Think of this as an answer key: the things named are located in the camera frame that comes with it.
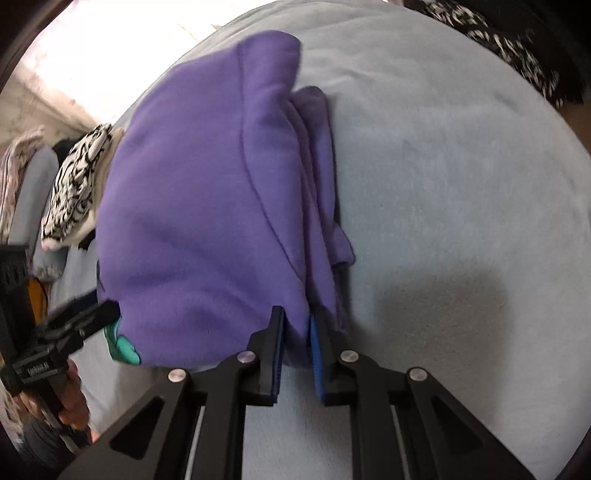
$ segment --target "bed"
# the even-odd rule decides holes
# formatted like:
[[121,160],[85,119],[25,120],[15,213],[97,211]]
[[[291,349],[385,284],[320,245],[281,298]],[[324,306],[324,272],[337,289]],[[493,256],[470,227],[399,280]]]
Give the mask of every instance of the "bed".
[[[177,63],[270,29],[302,41],[298,84],[329,98],[356,345],[429,369],[536,478],[555,478],[591,424],[589,155],[490,52],[379,1],[276,2]],[[96,260],[95,242],[70,250],[52,307],[96,286]],[[101,335],[75,360],[98,432],[161,374],[114,363]],[[279,404],[247,412],[244,478],[351,478],[347,425],[286,368]]]

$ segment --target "purple garment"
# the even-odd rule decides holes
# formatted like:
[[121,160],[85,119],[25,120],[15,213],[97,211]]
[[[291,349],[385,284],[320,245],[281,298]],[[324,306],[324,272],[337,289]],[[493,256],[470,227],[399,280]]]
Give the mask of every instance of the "purple garment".
[[278,31],[175,67],[121,141],[96,240],[119,333],[142,363],[196,367],[240,351],[273,305],[306,358],[309,304],[345,328],[332,267],[353,253],[335,222],[326,98],[291,94],[300,42]]

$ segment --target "person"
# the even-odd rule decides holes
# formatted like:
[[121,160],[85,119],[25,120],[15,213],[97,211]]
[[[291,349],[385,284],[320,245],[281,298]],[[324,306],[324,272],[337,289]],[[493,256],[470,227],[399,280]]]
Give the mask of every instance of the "person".
[[[74,428],[76,443],[87,446],[92,442],[89,429],[90,411],[82,393],[76,364],[68,360],[67,382],[60,395],[64,409],[60,421]],[[3,478],[7,480],[53,480],[76,457],[68,450],[57,432],[44,420],[35,397],[23,392],[16,398],[5,394],[4,421],[0,428],[0,455]]]

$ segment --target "metal pin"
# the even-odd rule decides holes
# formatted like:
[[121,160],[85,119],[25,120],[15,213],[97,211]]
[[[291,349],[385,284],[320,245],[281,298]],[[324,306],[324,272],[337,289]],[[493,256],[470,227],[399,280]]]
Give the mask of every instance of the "metal pin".
[[340,359],[347,364],[354,364],[359,360],[359,354],[355,350],[343,350]]
[[251,364],[256,360],[256,353],[251,352],[250,350],[244,350],[243,352],[240,352],[236,358],[238,358],[238,361],[242,364]]
[[187,372],[182,368],[175,368],[168,372],[168,379],[172,383],[179,383],[182,382],[185,378],[187,378]]
[[408,376],[411,380],[414,380],[415,382],[424,382],[429,375],[422,368],[413,368],[408,373]]

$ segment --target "folded clothes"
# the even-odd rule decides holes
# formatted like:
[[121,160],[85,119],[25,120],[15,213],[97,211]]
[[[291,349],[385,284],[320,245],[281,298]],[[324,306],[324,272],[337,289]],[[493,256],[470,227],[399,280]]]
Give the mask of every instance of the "folded clothes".
[[60,248],[90,210],[95,168],[111,146],[110,130],[111,124],[98,125],[74,145],[62,163],[53,184],[49,211],[42,223],[44,249]]
[[6,243],[10,236],[25,167],[37,149],[43,145],[44,135],[43,126],[19,135],[2,157],[0,163],[0,241],[2,243]]
[[311,304],[346,328],[332,267],[353,253],[335,222],[326,99],[291,94],[299,62],[298,39],[260,33],[175,67],[136,110],[96,228],[122,313],[113,342],[134,363],[217,363],[273,305],[290,362],[307,361]]
[[92,189],[90,191],[90,198],[92,201],[88,203],[89,209],[87,213],[71,228],[70,232],[61,239],[43,239],[42,245],[44,250],[59,250],[62,247],[77,246],[95,229],[96,214],[103,196],[106,179],[109,175],[109,170],[111,169],[111,161],[113,160],[117,146],[124,134],[125,130],[122,128],[117,128],[110,133],[111,144],[97,159],[94,171],[90,173],[93,176]]

